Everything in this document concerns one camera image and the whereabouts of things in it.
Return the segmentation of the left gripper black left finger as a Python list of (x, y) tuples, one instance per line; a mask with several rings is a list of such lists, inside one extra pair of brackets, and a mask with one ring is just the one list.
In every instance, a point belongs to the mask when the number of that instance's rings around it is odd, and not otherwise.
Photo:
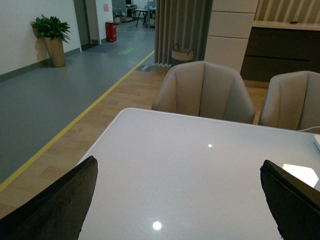
[(0, 220), (2, 240), (76, 240), (90, 208), (98, 161), (89, 156)]

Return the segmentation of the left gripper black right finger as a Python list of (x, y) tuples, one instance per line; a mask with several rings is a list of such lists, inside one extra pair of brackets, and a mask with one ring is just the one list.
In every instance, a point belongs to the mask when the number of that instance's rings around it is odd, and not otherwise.
[(320, 238), (320, 192), (270, 160), (260, 168), (268, 208), (284, 240)]

